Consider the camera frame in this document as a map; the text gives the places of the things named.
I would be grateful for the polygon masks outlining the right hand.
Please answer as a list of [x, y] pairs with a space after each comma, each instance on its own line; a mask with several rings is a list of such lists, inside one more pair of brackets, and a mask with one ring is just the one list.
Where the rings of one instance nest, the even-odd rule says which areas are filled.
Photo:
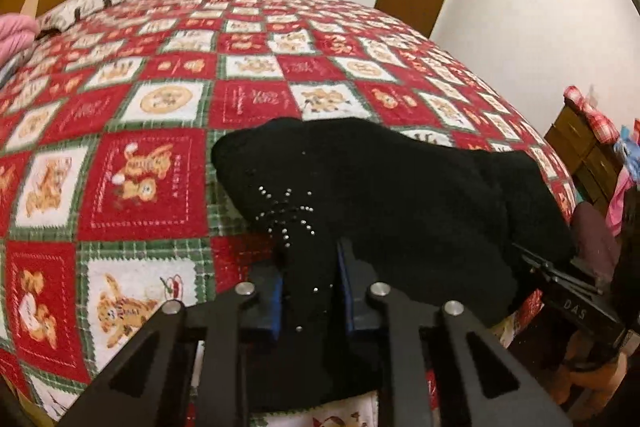
[[605, 408], [620, 387], [627, 374], [628, 357], [622, 351], [612, 361], [606, 362], [598, 369], [589, 372], [572, 371], [568, 363], [577, 359], [579, 349], [585, 347], [588, 340], [589, 337], [582, 332], [577, 332], [570, 337], [563, 363], [550, 377], [548, 384], [544, 384], [544, 389], [558, 404], [565, 403], [570, 397], [571, 387], [587, 389], [591, 392], [591, 397], [587, 399], [585, 408], [594, 415]]

